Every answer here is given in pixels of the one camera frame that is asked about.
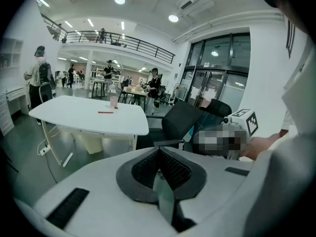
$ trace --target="black metal railing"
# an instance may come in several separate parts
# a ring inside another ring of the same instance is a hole
[[[103,36],[100,32],[96,31],[77,31],[67,32],[62,27],[58,26],[52,20],[42,14],[44,22],[47,24],[49,32],[52,34],[53,39],[61,41],[62,43],[75,43],[75,42],[94,42],[104,43],[122,48],[136,50],[156,57],[162,61],[172,63],[175,54],[159,47],[130,36],[123,36],[116,33],[105,33]]]

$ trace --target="cup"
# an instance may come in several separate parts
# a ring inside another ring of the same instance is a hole
[[[116,96],[113,96],[113,97],[110,97],[110,106],[111,107],[118,107],[118,97]]]

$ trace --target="gray floor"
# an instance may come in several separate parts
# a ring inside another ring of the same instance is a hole
[[[89,97],[91,91],[77,87],[56,88],[56,96],[72,95],[76,97]],[[109,94],[102,100],[109,101]],[[155,115],[164,116],[170,106],[161,105],[158,109],[159,113]],[[160,119],[148,119],[149,127],[161,127]],[[19,171],[16,173],[12,168],[7,166],[8,180],[11,184],[13,196],[24,201],[30,206],[44,194],[47,190],[55,185],[55,181],[47,167],[47,161],[57,182],[62,181],[83,166],[104,158],[120,155],[131,151],[128,141],[103,139],[102,152],[90,155],[87,153],[80,136],[75,136],[73,141],[71,135],[61,132],[53,137],[54,146],[58,151],[62,160],[65,160],[70,152],[74,155],[65,168],[60,167],[52,153],[48,152],[46,157],[37,155],[37,147],[41,141],[45,139],[45,135],[41,126],[37,125],[34,118],[21,115],[14,121],[15,127],[0,140],[0,146],[12,160],[12,165]]]

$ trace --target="black pants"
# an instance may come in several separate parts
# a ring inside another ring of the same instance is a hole
[[[67,85],[69,85],[70,88],[72,88],[71,85],[73,85],[73,83],[74,83],[74,78],[69,77],[69,83],[67,83]]]
[[[31,100],[32,109],[34,109],[35,107],[41,104],[39,86],[33,86],[30,84],[30,100]]]
[[[64,78],[61,78],[61,83],[62,83],[63,87],[65,86],[65,81],[66,81],[66,78],[65,78],[65,77],[64,77]]]

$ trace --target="power strip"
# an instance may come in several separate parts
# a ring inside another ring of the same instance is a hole
[[[46,147],[44,147],[44,148],[40,151],[40,155],[41,155],[41,156],[44,156],[49,150],[50,150],[50,145],[48,144]]]

